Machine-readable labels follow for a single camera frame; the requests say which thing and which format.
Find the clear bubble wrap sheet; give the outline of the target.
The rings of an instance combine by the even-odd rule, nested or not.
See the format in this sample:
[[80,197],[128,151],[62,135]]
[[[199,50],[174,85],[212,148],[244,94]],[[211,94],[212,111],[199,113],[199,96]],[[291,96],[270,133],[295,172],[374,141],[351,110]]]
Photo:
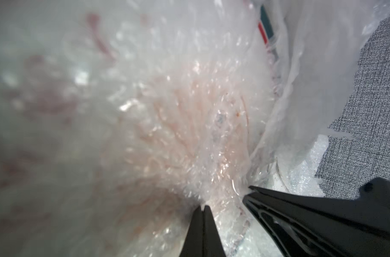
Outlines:
[[315,174],[390,1],[0,1],[0,257],[176,257]]

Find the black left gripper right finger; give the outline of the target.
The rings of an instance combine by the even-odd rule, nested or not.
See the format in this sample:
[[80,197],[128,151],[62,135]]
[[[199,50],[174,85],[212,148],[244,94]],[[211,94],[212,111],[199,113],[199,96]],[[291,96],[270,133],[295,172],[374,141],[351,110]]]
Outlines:
[[252,187],[243,204],[285,257],[390,257],[390,181],[374,178],[355,200]]

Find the orange sunburst dinner plate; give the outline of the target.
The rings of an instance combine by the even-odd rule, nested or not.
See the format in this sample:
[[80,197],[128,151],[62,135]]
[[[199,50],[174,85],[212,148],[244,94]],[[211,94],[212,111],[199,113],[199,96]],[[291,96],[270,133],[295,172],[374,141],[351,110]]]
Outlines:
[[251,1],[0,1],[0,257],[237,254],[273,91]]

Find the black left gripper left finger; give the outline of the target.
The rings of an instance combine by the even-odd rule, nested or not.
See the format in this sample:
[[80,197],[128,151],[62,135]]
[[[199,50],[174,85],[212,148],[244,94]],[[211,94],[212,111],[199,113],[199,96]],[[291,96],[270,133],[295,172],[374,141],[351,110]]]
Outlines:
[[180,257],[226,257],[211,208],[198,206],[192,214],[190,226]]

